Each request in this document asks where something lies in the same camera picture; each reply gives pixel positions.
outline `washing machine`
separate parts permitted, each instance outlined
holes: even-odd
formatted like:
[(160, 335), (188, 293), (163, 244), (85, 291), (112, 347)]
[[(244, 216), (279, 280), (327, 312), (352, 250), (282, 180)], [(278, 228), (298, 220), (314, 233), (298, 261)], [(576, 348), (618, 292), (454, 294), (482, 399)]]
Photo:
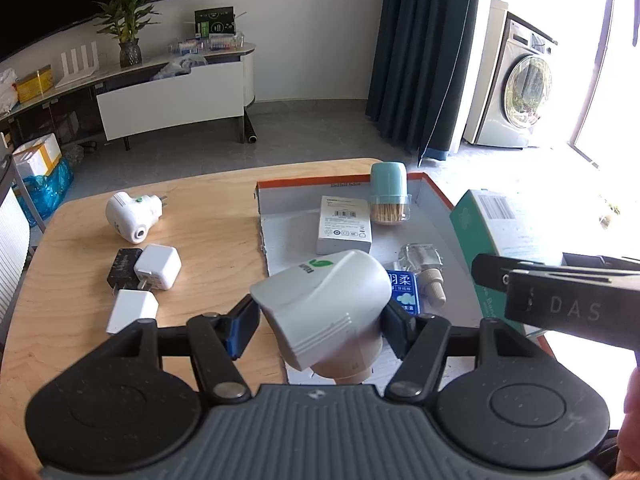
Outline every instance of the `washing machine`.
[(552, 91), (558, 42), (494, 0), (463, 137), (471, 144), (524, 148)]

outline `white power adapter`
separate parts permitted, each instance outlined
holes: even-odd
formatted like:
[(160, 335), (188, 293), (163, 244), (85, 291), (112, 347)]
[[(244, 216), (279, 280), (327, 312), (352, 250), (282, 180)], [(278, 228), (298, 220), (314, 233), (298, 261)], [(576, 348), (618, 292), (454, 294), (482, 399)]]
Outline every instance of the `white power adapter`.
[(133, 266), (140, 283), (146, 282), (152, 288), (162, 290), (174, 286), (181, 268), (182, 262), (175, 247), (156, 244), (146, 246)]
[(120, 236), (139, 244), (162, 216), (162, 199), (156, 195), (132, 198), (120, 191), (108, 200), (105, 215)]
[(338, 384), (361, 383), (382, 350), (380, 313), (391, 281), (380, 263), (350, 250), (282, 270), (249, 289), (284, 360)]
[(116, 303), (113, 305), (111, 317), (107, 324), (107, 333), (115, 334), (138, 319), (156, 318), (158, 300), (148, 290), (118, 291)]

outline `light blue lid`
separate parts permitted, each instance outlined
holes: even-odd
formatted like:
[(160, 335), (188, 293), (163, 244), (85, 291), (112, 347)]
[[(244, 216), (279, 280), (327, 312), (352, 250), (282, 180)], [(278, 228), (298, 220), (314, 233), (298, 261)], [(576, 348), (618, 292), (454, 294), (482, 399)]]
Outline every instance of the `light blue lid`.
[(370, 202), (403, 204), (407, 202), (406, 168), (402, 162), (377, 162), (371, 167)]

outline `plastic bag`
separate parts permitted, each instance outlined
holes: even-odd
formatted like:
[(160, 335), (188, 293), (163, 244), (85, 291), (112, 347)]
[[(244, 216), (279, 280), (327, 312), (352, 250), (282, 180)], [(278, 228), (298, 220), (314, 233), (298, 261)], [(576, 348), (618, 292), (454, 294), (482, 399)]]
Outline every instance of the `plastic bag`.
[(171, 63), (167, 63), (162, 67), (160, 72), (151, 78), (151, 81), (167, 79), (177, 75), (190, 74), (192, 67), (204, 66), (206, 64), (207, 60), (204, 56), (199, 56), (198, 54), (187, 54), (186, 56), (173, 60)]
[(60, 151), (72, 168), (76, 167), (84, 159), (84, 148), (79, 144), (68, 144), (60, 148)]
[[(27, 188), (29, 196), (43, 220), (49, 218), (58, 209), (73, 180), (74, 174), (64, 157), (60, 159), (60, 162), (49, 176), (28, 176), (23, 179), (24, 186)], [(34, 227), (36, 221), (24, 202), (24, 198), (21, 195), (18, 195), (17, 198), (24, 215), (29, 221), (29, 226)]]
[(13, 68), (0, 74), (0, 115), (10, 112), (18, 102), (18, 92), (14, 88), (17, 79)]

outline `cylindrical container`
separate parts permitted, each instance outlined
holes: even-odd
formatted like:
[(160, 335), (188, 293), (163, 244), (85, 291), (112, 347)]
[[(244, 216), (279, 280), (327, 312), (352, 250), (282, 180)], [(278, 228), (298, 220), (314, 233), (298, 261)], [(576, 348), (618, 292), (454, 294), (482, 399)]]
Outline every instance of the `cylindrical container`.
[(396, 225), (409, 219), (411, 195), (406, 192), (402, 162), (378, 162), (371, 167), (369, 210), (376, 224)]
[(225, 50), (228, 48), (242, 48), (244, 34), (209, 34), (209, 48), (211, 50)]

